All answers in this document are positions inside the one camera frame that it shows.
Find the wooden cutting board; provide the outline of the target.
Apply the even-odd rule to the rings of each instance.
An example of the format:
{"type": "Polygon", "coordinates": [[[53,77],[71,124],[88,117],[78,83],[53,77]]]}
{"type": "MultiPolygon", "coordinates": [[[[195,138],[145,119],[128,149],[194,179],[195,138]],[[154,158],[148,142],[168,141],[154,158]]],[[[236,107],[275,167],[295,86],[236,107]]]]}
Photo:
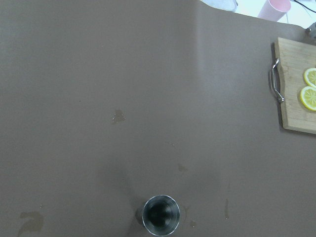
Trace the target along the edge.
{"type": "Polygon", "coordinates": [[[300,92],[307,86],[305,70],[316,66],[316,47],[283,38],[278,38],[274,47],[271,85],[280,103],[283,128],[315,134],[316,113],[303,105],[300,92]]]}

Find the pink plastic cup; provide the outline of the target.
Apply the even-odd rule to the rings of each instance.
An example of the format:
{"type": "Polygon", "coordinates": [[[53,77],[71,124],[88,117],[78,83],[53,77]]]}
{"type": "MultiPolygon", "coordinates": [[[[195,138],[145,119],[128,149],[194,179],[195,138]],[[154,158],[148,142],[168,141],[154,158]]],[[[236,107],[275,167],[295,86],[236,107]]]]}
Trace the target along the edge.
{"type": "Polygon", "coordinates": [[[290,0],[266,0],[258,18],[277,22],[291,9],[290,0]]]}

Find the middle lemon slice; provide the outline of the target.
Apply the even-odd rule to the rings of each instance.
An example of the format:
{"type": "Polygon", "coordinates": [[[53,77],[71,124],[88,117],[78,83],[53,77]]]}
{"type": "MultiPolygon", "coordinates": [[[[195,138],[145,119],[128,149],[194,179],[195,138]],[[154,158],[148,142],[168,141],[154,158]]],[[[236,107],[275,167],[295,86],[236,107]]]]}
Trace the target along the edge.
{"type": "Polygon", "coordinates": [[[308,86],[316,88],[316,68],[308,68],[304,71],[303,78],[308,86]]]}

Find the steel jigger measuring cup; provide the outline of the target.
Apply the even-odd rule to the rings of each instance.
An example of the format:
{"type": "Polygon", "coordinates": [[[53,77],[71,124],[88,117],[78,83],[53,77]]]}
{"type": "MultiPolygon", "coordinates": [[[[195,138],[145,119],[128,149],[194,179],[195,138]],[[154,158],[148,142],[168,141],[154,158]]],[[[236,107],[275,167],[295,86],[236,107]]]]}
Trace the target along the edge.
{"type": "Polygon", "coordinates": [[[144,228],[156,237],[173,234],[180,224],[180,208],[168,195],[157,195],[147,200],[141,212],[144,228]]]}

